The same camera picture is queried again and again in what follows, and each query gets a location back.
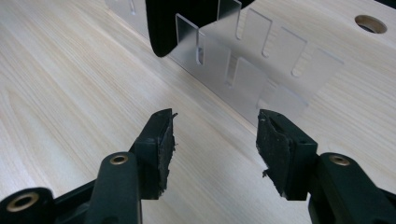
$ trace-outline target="black object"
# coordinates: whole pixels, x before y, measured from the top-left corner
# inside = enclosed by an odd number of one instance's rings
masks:
[[[246,7],[253,0],[240,2]],[[146,0],[149,41],[154,53],[166,56],[177,45],[177,13],[203,27],[216,21],[218,5],[218,0]]]
[[[172,109],[153,114],[130,152],[107,156],[86,185],[55,200],[42,188],[8,196],[0,202],[0,223],[141,223],[140,200],[158,199],[166,189],[175,115]]]
[[[264,171],[288,201],[309,192],[313,223],[396,223],[395,198],[344,155],[316,154],[317,143],[283,115],[261,110],[257,149]]]

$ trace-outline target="screw hole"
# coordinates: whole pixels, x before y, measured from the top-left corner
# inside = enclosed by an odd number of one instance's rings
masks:
[[[331,155],[329,159],[337,165],[348,166],[350,164],[349,160],[341,156]]]
[[[128,161],[128,157],[124,155],[119,155],[111,158],[110,163],[113,165],[120,165]]]
[[[20,212],[36,203],[38,198],[38,194],[35,192],[22,194],[7,205],[7,210],[8,212]]]

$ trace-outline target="transparent plastic divider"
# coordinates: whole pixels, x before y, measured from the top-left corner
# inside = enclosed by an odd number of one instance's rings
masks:
[[[146,25],[147,31],[145,1],[130,1],[106,0],[135,29]],[[131,6],[134,13],[127,13]],[[218,20],[201,29],[177,14],[178,45],[170,57],[253,125],[260,108],[297,118],[343,61],[254,8],[244,9],[238,38],[240,10],[238,1],[219,0]]]
[[[105,0],[105,2],[110,10],[149,39],[145,0]]]

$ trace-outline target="black plastic part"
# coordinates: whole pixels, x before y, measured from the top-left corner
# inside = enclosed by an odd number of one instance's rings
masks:
[[[382,190],[382,193],[388,198],[389,202],[396,209],[396,195],[387,191],[387,190],[384,190],[384,189],[381,189],[381,190]]]
[[[49,189],[23,189],[0,202],[0,223],[50,224],[55,220],[55,206]]]
[[[342,157],[347,165],[330,160]],[[313,223],[396,223],[396,209],[359,165],[349,157],[324,153],[315,171],[317,184],[310,190]]]
[[[288,201],[306,200],[318,144],[281,114],[260,110],[257,149],[268,166],[264,175]]]
[[[85,224],[142,222],[136,159],[133,153],[107,156],[98,177],[85,216]]]
[[[76,224],[84,221],[90,205],[95,180],[55,199],[56,224]]]
[[[245,7],[253,0],[240,2]],[[202,27],[217,19],[218,5],[218,0],[146,0],[148,34],[154,53],[166,56],[177,45],[177,13]]]
[[[175,150],[172,109],[151,116],[130,151],[136,155],[141,199],[157,200],[166,190],[168,166]]]

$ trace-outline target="wood grain surface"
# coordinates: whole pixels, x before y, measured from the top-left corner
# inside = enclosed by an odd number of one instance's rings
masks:
[[[395,11],[374,1],[278,2],[255,4],[350,52],[348,68],[294,121],[319,153],[354,158],[396,192]],[[385,34],[354,23],[367,10],[387,24]],[[344,44],[320,42],[326,35]],[[0,199],[32,187],[57,197],[93,180],[106,155],[128,150],[149,116],[169,107],[179,114],[176,153],[168,190],[143,201],[145,223],[310,222],[307,202],[286,202],[262,178],[253,125],[171,59],[155,57],[104,1],[0,3]]]

